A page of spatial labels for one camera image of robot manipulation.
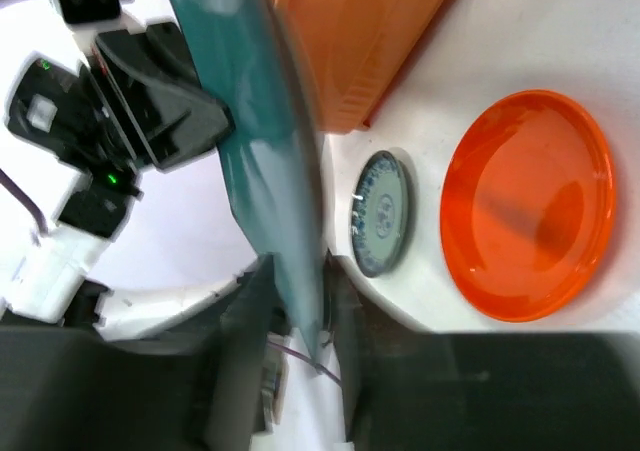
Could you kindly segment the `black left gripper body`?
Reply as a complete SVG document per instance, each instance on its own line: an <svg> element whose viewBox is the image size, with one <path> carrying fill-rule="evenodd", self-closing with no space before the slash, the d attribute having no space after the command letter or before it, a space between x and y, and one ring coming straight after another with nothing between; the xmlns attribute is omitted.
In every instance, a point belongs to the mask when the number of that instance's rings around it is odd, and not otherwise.
<svg viewBox="0 0 640 451"><path fill-rule="evenodd" d="M119 123L87 66L74 73L45 56L29 56L8 92L5 125L107 190L142 197Z"/></svg>

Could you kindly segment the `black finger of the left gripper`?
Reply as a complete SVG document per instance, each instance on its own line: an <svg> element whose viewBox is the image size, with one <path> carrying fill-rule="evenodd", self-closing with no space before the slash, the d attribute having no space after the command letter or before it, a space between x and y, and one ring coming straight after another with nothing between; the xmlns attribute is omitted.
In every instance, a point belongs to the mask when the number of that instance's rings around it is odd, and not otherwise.
<svg viewBox="0 0 640 451"><path fill-rule="evenodd" d="M99 33L92 53L116 130L111 142L134 168L179 167L234 130L229 107L202 87L175 23Z"/></svg>

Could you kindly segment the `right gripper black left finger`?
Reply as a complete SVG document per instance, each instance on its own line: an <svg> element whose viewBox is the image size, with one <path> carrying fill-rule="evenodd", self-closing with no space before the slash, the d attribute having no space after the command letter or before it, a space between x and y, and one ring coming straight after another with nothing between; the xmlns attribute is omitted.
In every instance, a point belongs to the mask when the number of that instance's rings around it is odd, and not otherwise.
<svg viewBox="0 0 640 451"><path fill-rule="evenodd" d="M139 339L13 318L1 328L5 450L246 450L279 299L270 256L219 301Z"/></svg>

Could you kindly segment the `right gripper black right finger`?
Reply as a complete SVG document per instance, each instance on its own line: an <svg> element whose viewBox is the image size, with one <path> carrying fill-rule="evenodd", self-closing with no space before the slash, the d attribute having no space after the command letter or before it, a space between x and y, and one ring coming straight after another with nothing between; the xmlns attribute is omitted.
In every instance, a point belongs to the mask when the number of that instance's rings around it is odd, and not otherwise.
<svg viewBox="0 0 640 451"><path fill-rule="evenodd" d="M635 450L639 393L610 335L410 329L324 264L345 431L359 450Z"/></svg>

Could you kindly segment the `teal square plate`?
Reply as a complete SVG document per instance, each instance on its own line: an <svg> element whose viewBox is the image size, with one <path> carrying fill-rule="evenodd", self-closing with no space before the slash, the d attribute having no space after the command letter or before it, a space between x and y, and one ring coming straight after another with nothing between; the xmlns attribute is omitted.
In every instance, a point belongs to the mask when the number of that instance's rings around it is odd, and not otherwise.
<svg viewBox="0 0 640 451"><path fill-rule="evenodd" d="M313 118L268 0L169 0L202 87L230 108L218 146L232 214L274 259L276 286L310 356L324 317L322 183Z"/></svg>

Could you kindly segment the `blue white patterned plate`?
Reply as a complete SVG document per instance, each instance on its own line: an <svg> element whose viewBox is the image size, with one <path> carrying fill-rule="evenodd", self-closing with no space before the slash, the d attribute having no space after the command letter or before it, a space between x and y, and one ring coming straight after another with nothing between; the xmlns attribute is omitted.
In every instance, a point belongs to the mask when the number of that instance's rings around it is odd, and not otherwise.
<svg viewBox="0 0 640 451"><path fill-rule="evenodd" d="M364 276L377 278L395 268L403 252L410 209L404 163L388 150L374 153L351 195L351 249Z"/></svg>

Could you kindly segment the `orange round plate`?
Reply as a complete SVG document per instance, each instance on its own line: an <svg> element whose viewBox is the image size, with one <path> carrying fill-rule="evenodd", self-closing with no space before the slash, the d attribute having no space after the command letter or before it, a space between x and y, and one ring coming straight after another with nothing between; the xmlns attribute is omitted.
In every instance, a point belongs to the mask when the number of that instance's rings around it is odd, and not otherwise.
<svg viewBox="0 0 640 451"><path fill-rule="evenodd" d="M533 89L468 128L441 194L444 259L461 295L505 322L547 317L603 260L616 214L614 159L588 111Z"/></svg>

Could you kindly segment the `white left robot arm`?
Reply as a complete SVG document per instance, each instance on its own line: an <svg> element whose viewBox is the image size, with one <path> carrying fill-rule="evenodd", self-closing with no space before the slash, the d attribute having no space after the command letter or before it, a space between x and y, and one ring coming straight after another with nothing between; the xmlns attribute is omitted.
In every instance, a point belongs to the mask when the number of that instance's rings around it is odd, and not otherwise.
<svg viewBox="0 0 640 451"><path fill-rule="evenodd" d="M140 174L169 172L212 152L233 130L228 106L205 91L173 22L137 32L103 31L70 71L37 55L6 104L16 138L77 170L6 294L8 311L31 320L89 328L100 286L86 277L128 221Z"/></svg>

